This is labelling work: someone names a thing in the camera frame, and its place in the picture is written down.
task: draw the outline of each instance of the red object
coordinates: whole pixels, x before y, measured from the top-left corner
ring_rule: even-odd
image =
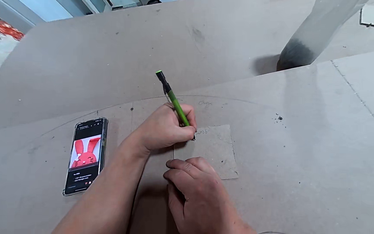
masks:
[[[91,140],[89,140],[89,143],[87,145],[87,152],[83,152],[82,140],[75,141],[74,148],[78,157],[77,160],[73,162],[73,165],[71,167],[73,168],[96,162],[96,156],[93,154],[93,150],[95,149],[95,146],[99,140],[100,137],[92,138]]]
[[[0,33],[3,35],[10,35],[17,41],[24,37],[22,32],[18,31],[16,28],[2,20],[0,20]]]

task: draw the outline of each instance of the green pencil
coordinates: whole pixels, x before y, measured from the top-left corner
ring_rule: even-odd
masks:
[[[172,91],[168,82],[165,80],[165,76],[163,74],[163,71],[159,70],[155,74],[157,75],[157,77],[161,81],[161,83],[163,84],[164,93],[167,93],[169,99],[171,100],[172,104],[174,105],[175,111],[177,112],[181,121],[184,123],[184,126],[190,126],[190,123],[188,122],[187,117],[184,115],[183,109],[181,109],[181,106],[178,103],[178,100],[175,97],[174,92]]]

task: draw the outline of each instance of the smartphone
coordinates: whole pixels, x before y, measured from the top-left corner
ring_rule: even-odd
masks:
[[[106,118],[76,124],[64,196],[84,192],[101,173],[105,162],[107,130]]]

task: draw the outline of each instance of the bunny ear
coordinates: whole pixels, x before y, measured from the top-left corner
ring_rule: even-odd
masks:
[[[74,148],[76,149],[76,154],[82,154],[83,153],[83,141],[82,140],[75,141]]]
[[[93,138],[89,141],[89,144],[87,145],[87,152],[93,153],[93,150],[95,149],[96,144],[98,143],[100,137]]]

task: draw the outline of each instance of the cartoon rabbit face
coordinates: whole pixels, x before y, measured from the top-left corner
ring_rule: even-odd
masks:
[[[83,152],[83,141],[77,140],[74,143],[76,149],[76,154],[78,156],[77,160],[73,162],[72,167],[83,166],[85,164],[90,164],[96,162],[96,156],[93,154],[96,144],[100,140],[100,137],[93,138],[89,140],[87,145],[87,152]]]

